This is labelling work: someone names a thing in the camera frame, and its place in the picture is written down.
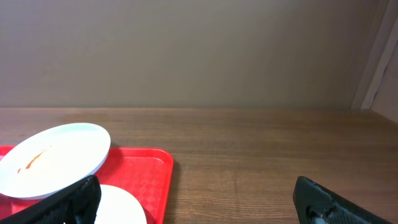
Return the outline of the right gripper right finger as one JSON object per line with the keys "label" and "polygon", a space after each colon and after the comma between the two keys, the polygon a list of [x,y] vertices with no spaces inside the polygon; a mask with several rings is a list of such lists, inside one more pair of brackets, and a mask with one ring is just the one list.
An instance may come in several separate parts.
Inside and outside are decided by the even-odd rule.
{"label": "right gripper right finger", "polygon": [[391,224],[304,176],[297,178],[293,202],[300,224]]}

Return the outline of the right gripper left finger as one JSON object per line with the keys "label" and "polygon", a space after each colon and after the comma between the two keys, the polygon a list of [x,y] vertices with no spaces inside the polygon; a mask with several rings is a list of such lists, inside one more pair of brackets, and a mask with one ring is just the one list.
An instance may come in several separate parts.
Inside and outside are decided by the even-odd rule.
{"label": "right gripper left finger", "polygon": [[89,175],[1,220],[1,224],[94,224],[101,200],[97,176]]}

